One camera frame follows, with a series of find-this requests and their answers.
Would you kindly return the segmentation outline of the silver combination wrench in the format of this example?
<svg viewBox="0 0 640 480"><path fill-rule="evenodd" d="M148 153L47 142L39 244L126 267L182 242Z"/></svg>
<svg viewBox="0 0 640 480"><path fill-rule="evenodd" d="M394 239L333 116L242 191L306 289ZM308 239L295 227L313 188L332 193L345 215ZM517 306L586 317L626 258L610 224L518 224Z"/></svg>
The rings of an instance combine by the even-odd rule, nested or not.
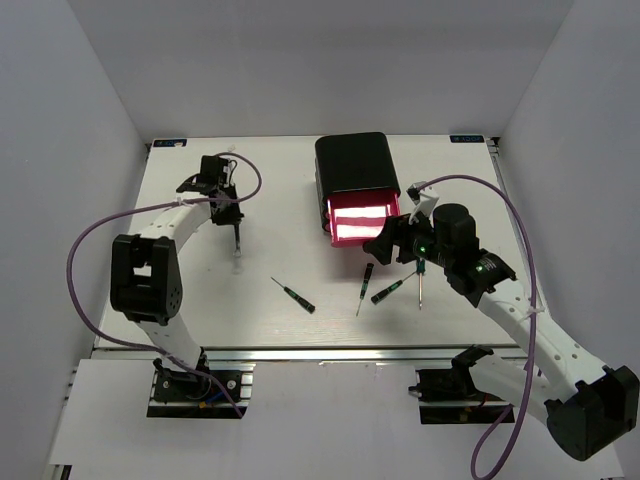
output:
<svg viewBox="0 0 640 480"><path fill-rule="evenodd" d="M238 275L242 272L242 247L241 247L241 228L240 224L236 223L234 226L234 252L233 252L233 269L234 275Z"/></svg>

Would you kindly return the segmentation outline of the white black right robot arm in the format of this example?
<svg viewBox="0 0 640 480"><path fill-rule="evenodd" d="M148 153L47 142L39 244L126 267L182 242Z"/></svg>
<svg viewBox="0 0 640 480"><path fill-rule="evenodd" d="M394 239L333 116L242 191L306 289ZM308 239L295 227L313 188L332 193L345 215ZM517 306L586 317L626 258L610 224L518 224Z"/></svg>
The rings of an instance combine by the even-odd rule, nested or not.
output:
<svg viewBox="0 0 640 480"><path fill-rule="evenodd" d="M541 308L532 306L515 271L480 245L476 222L460 204L386 219L363 249L382 265L424 260L442 268L447 283L493 320L526 352L542 378L470 347L452 363L451 384L461 397L488 391L544 423L571 458L586 461L633 430L639 379L585 350Z"/></svg>

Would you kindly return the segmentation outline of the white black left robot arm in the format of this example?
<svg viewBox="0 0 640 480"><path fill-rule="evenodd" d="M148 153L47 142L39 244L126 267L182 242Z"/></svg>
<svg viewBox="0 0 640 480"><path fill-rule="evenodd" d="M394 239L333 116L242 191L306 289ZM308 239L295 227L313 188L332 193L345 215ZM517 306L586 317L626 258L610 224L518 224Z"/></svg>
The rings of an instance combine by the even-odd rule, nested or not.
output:
<svg viewBox="0 0 640 480"><path fill-rule="evenodd" d="M180 316L184 290L178 254L207 222L231 226L234 255L241 255L243 219L233 175L238 162L222 155L201 158L200 170L176 189L177 204L162 209L149 226L114 239L111 256L110 303L115 311L145 332L164 357L160 365L185 366L177 387L199 399L211 387L211 374L198 366L202 349Z"/></svg>

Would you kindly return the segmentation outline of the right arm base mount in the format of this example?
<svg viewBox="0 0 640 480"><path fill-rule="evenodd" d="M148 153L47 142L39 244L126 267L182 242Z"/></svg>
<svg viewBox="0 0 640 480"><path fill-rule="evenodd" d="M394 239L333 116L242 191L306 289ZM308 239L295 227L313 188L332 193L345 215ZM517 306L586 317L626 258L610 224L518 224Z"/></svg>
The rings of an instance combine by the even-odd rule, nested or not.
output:
<svg viewBox="0 0 640 480"><path fill-rule="evenodd" d="M450 362L448 368L416 371L416 383L407 388L419 402L422 425L490 425L501 415L504 423L515 421L508 404L494 394L478 390L470 370L493 350L473 345Z"/></svg>

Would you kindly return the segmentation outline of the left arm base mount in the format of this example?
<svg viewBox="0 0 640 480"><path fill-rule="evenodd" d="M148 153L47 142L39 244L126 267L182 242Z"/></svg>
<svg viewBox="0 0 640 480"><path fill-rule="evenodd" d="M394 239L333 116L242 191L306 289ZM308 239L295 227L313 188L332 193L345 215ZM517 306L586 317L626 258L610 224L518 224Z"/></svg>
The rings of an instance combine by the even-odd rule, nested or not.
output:
<svg viewBox="0 0 640 480"><path fill-rule="evenodd" d="M184 370L171 370L162 358L153 361L154 377L146 416L161 419L239 419L222 389L208 378ZM252 377L249 371L211 370L201 354L197 370L215 377L244 414L251 396Z"/></svg>

